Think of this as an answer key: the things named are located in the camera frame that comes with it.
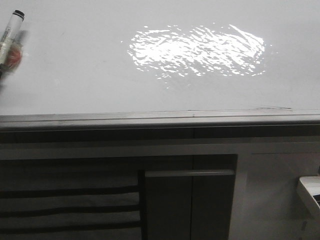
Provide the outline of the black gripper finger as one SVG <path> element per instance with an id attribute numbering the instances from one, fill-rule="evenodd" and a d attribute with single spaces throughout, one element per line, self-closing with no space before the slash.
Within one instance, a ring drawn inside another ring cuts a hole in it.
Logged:
<path id="1" fill-rule="evenodd" d="M 0 66 L 0 81 L 15 72 L 23 58 L 23 43 L 27 37 L 26 30 L 20 30 L 8 51 L 4 65 Z"/>

